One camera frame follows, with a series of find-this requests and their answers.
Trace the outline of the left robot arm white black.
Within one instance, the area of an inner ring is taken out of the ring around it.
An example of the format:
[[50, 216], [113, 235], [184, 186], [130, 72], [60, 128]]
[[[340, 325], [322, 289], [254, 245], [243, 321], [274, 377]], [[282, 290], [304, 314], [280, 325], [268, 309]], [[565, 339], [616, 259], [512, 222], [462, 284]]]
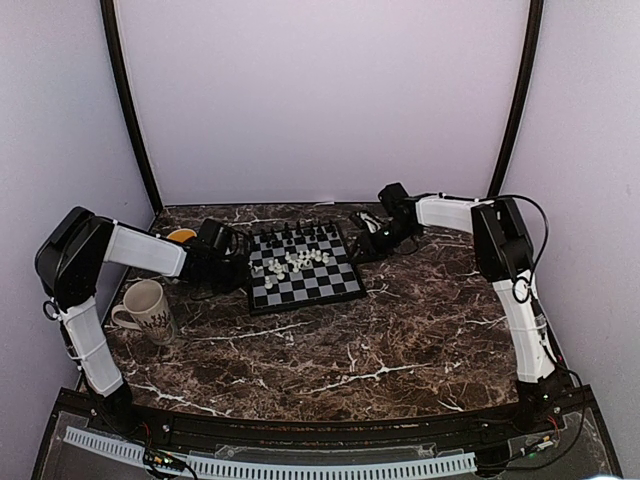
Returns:
[[212, 219], [195, 237], [178, 242], [81, 206], [45, 240], [34, 261], [48, 297], [43, 312], [59, 324], [98, 414], [117, 434], [134, 435], [141, 415], [132, 407], [131, 389], [115, 364], [97, 312], [103, 265], [120, 264], [227, 294], [247, 283], [252, 247], [249, 235]]

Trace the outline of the black grey chess board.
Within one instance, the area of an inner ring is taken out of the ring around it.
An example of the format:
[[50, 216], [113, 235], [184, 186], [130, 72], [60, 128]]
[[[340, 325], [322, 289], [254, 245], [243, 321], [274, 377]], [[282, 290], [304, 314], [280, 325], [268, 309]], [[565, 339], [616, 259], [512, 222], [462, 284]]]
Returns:
[[366, 288], [333, 221], [251, 234], [249, 313], [283, 313], [364, 298]]

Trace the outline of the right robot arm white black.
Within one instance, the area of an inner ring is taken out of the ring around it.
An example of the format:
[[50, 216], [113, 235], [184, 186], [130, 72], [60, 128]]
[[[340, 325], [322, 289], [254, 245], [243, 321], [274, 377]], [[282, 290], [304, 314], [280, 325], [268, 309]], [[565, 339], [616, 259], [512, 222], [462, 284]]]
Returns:
[[520, 196], [411, 196], [402, 184], [393, 183], [378, 199], [387, 221], [367, 210], [350, 216], [360, 230], [349, 251], [356, 263], [385, 259], [430, 227], [472, 235], [476, 267], [500, 300], [515, 349], [518, 404], [511, 410], [510, 424], [521, 434], [534, 432], [553, 413], [567, 370], [553, 348], [537, 294], [536, 270], [543, 251], [533, 245], [517, 206]]

